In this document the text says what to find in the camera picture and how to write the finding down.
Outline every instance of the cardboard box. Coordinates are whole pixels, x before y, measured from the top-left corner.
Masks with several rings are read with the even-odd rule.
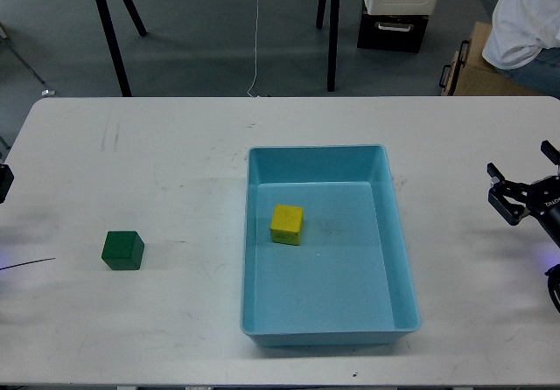
[[[491,30],[490,24],[475,23],[465,52],[455,54],[442,95],[543,95],[504,77],[482,58]]]

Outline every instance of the black drawer box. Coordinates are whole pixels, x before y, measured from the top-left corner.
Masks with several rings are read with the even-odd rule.
[[[358,47],[397,52],[420,52],[428,16],[370,16],[361,13]]]

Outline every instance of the green cube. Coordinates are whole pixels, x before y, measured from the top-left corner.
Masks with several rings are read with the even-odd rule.
[[[136,231],[109,231],[101,258],[113,270],[138,270],[144,242]]]

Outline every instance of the black device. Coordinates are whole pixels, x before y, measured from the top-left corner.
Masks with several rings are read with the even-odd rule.
[[[6,195],[12,182],[14,175],[6,164],[0,164],[0,204],[6,200]]]
[[[529,215],[534,217],[560,247],[560,151],[550,142],[542,141],[541,152],[558,166],[556,175],[526,185],[506,180],[496,166],[490,163],[486,168],[492,178],[488,202],[510,226],[516,226]],[[549,277],[550,298],[560,312],[560,264],[550,268],[545,275]]]

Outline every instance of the white cable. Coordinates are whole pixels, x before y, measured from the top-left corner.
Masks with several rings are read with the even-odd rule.
[[[256,65],[256,45],[257,45],[257,40],[258,40],[258,32],[259,32],[259,0],[256,0],[256,20],[255,20],[255,77],[253,77],[253,83],[251,84],[251,87],[248,88],[247,90],[247,95],[249,97],[255,98],[254,95],[251,94],[251,90],[253,89],[253,87],[255,86],[256,83],[256,69],[257,69],[257,65]]]

